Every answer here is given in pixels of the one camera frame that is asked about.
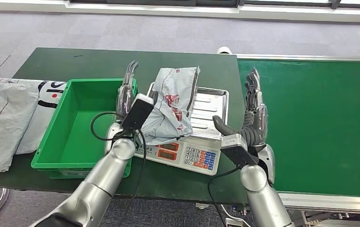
black cable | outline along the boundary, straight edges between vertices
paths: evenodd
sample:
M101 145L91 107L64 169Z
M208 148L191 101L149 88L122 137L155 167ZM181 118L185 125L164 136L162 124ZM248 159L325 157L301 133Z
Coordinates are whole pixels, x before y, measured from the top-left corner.
M123 131L117 133L113 138L104 138L104 137L100 137L100 136L98 136L98 135L96 134L96 132L95 132L95 130L94 130L94 123L95 123L96 119L98 119L100 116L108 115L108 114L113 114L113 115L119 116L119 117L121 117L121 118L124 118L122 115L120 115L120 114L118 114L118 113L116 113L116 112L114 112L114 111L102 112L102 113L99 113L97 116L95 116L95 117L93 118L93 120L91 121L91 126L90 126L90 127L91 127L91 132L92 132L92 134L93 134L95 137L97 137L98 139L103 140L103 141L113 140L114 138L121 137L121 136L123 136L123 135L126 133L126 132L123 130Z
M219 177L222 177L222 176L226 176L226 175L232 174L232 173L236 172L236 171L239 170L239 169L241 169L241 167L240 167L240 166L236 166L234 169L232 169L232 170L230 170L230 171L228 171L228 172L226 172L226 173L219 174L219 175L216 175L216 176L213 176L213 177L209 178L209 182L208 182L208 192L209 192L209 196L211 197L212 202L214 203L215 208L216 208L216 210L218 211L218 214L219 214L219 216L220 216L220 219L222 220L222 223L223 223L224 227L226 227L226 222L224 221L223 216L222 216L222 214L220 213L219 207L218 207L218 205L216 204L216 202L215 202L215 200L214 200L214 196L212 195L211 189L210 189L209 186L210 186L210 184L211 184L211 182L212 182L213 179L216 179L216 178L219 178Z
M124 211L124 215L123 215L123 218L121 219L121 221L120 221L120 223L119 223L119 227L121 227L121 224L122 224L123 221L126 219L127 213L129 212L131 205L133 205L133 203L134 203L134 199L136 198L136 194L137 194L137 191L138 191L138 186L140 185L140 182L141 182L142 173L143 173L143 171L144 171L145 160L146 160L146 142L145 142L145 137L144 137L144 135L143 135L143 133L141 132L140 129L138 129L138 132L139 132L140 135L141 135L141 138L142 138L142 141L143 141L143 146L144 146L143 164L142 164L142 166L141 166L140 177L138 177L138 182L137 182L137 185L136 185L136 191L134 192L133 196L131 197L131 202L130 202L130 204L126 207L126 211Z

scale keypad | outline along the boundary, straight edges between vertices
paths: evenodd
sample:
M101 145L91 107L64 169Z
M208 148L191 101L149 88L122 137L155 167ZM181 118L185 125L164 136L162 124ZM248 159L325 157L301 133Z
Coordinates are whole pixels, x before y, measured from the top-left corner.
M184 164L213 170L216 153L187 147Z

digital weighing scale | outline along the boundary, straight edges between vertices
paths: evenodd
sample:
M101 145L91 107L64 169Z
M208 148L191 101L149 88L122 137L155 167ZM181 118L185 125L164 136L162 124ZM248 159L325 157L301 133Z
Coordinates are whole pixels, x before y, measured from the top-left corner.
M149 87L148 95L154 83ZM148 160L187 169L206 175L215 175L220 158L222 134L216 130L212 117L220 116L227 123L229 92L197 87L194 97L191 125L193 133L177 142L146 147ZM136 150L143 157L144 147Z

white package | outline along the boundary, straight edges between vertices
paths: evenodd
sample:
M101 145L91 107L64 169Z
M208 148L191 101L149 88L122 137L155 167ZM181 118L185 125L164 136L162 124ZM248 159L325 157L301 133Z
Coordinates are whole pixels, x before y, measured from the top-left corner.
M35 85L0 84L0 172L9 170L37 101Z
M158 100L144 123L147 145L175 142L192 134L191 114L199 67L160 69L152 91Z
M16 151L17 155L32 153L40 146L43 135L62 97L66 82L0 78L0 83L32 84L38 87L38 106Z

gray carpet floor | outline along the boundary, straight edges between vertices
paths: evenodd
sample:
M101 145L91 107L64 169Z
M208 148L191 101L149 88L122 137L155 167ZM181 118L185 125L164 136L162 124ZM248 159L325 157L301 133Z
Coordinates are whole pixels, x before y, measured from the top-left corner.
M360 57L360 25L219 18L0 12L0 77L12 77L36 47ZM0 227L28 226L68 195L12 191ZM114 199L102 227L115 227L128 200ZM250 216L245 219L252 223ZM221 226L213 206L136 200L123 226Z

